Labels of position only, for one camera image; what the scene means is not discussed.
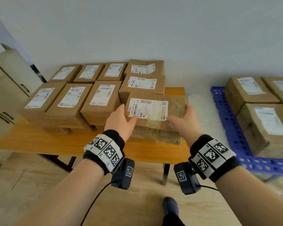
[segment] blue shelf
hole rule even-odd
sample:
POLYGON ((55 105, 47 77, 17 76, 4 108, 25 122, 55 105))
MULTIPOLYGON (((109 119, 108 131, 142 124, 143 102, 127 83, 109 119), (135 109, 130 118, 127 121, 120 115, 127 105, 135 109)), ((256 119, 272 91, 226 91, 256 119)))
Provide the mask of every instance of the blue shelf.
POLYGON ((223 90, 224 87, 212 87, 211 93, 225 129, 230 148, 237 154, 236 157, 241 165, 254 173, 283 176, 283 159, 253 156, 237 120, 228 106, 223 90))

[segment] cable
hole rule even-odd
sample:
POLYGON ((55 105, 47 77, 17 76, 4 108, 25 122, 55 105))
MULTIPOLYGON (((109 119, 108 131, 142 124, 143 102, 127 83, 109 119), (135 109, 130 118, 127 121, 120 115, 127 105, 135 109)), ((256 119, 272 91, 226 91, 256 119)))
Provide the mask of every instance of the cable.
POLYGON ((209 188, 209 189, 212 189, 212 190, 219 191, 219 190, 217 190, 217 189, 215 189, 215 188, 213 188, 213 187, 210 187, 210 186, 203 186, 203 185, 200 185, 200 187, 205 187, 205 188, 209 188))
POLYGON ((80 226, 83 225, 84 220, 85 220, 86 216, 87 216, 88 213, 89 213, 89 210, 91 209, 91 207, 93 206, 94 202, 97 200, 97 198, 99 197, 99 195, 100 195, 100 194, 103 192, 103 190, 105 190, 105 188, 106 188, 107 186, 109 186, 111 183, 112 183, 112 182, 109 182, 104 188, 102 188, 102 190, 99 192, 99 194, 95 197, 95 199, 93 200, 93 202, 92 202, 92 204, 90 205, 89 209, 87 210, 86 215, 84 216, 84 219, 83 219, 83 221, 82 221, 82 223, 81 223, 80 226))

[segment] black pants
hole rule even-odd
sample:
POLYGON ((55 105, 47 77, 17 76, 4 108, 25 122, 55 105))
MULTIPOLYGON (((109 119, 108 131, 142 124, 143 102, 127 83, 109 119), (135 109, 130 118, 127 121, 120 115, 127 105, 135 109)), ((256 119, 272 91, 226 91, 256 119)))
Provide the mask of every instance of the black pants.
POLYGON ((185 226, 179 217, 174 213, 169 213, 164 217, 162 226, 185 226))

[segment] wooden table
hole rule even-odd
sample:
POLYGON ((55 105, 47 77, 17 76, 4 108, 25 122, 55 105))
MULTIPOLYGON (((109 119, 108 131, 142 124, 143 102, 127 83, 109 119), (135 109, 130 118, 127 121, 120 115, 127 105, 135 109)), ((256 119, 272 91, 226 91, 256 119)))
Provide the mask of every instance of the wooden table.
MULTIPOLYGON (((184 87, 166 88, 166 95, 185 95, 184 87)), ((82 156, 84 146, 98 132, 69 133, 67 136, 52 136, 36 128, 24 118, 20 119, 11 131, 0 138, 0 149, 13 152, 37 153, 71 171, 76 156, 82 156), (73 156, 69 164, 58 160, 59 155, 73 156)), ((185 140, 180 145, 161 142, 130 142, 124 147, 126 158, 135 161, 164 163, 163 185, 166 183, 170 164, 185 162, 190 156, 185 140)))

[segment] foot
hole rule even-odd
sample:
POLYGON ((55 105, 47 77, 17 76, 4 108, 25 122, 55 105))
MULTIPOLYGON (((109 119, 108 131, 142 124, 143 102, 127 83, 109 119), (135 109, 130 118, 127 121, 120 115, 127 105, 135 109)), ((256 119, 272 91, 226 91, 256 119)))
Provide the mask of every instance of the foot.
POLYGON ((174 213, 179 216, 178 205, 176 201, 172 197, 166 197, 162 202, 162 207, 164 209, 164 215, 168 215, 169 213, 174 213))

